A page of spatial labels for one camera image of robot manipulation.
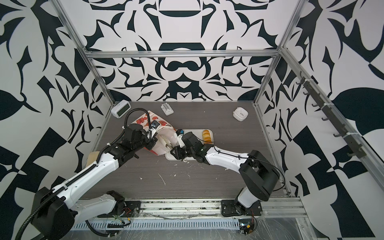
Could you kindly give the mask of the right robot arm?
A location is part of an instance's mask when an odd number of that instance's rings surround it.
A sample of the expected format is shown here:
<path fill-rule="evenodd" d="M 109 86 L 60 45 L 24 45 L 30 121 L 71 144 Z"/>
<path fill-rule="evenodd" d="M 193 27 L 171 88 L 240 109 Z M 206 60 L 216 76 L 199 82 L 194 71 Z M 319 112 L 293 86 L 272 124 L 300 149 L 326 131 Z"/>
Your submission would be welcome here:
<path fill-rule="evenodd" d="M 269 200 L 282 174 L 259 151 L 241 154 L 223 150 L 184 130 L 177 130 L 175 135 L 179 143 L 170 153 L 176 160 L 193 158 L 198 163 L 220 166 L 242 177 L 246 186 L 237 197 L 221 201 L 222 216 L 249 216 L 262 211 L 261 202 Z"/>

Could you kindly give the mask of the long striped fake bread loaf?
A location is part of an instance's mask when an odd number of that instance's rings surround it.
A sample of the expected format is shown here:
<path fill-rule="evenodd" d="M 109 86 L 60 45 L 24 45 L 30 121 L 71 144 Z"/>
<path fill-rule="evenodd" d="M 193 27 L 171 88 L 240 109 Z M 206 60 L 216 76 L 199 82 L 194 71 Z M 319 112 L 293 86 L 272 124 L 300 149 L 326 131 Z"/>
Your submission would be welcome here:
<path fill-rule="evenodd" d="M 211 133 L 209 130 L 203 130 L 202 138 L 203 138 L 203 141 L 205 143 L 211 143 L 212 142 L 212 137 L 211 137 Z"/>

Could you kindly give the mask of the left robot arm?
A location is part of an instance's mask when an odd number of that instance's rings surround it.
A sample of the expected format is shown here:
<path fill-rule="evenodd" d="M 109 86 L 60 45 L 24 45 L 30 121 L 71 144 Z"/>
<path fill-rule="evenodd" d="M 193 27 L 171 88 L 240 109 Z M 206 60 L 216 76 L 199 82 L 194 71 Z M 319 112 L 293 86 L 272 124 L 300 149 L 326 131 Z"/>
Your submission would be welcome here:
<path fill-rule="evenodd" d="M 74 177 L 51 190 L 40 189 L 34 197 L 31 214 L 22 223 L 16 239 L 20 240 L 27 226 L 32 224 L 47 240 L 59 240 L 79 222 L 98 215 L 109 214 L 116 208 L 121 197 L 115 192 L 104 194 L 80 207 L 78 200 L 96 183 L 122 167 L 128 160 L 137 157 L 137 151 L 152 149 L 160 124 L 149 123 L 145 130 L 140 124 L 124 127 L 111 144 L 107 144 L 97 159 Z"/>

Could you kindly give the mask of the red white paper bag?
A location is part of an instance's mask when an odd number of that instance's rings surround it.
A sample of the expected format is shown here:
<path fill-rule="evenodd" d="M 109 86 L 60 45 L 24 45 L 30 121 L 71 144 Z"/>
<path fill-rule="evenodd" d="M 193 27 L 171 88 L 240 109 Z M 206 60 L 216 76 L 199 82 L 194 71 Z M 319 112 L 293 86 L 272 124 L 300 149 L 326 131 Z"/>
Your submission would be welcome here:
<path fill-rule="evenodd" d="M 148 112 L 150 114 L 151 122 L 157 121 L 160 124 L 155 132 L 157 142 L 150 152 L 157 156 L 165 155 L 166 153 L 169 153 L 173 147 L 179 144 L 176 136 L 176 129 L 157 114 L 151 111 Z"/>

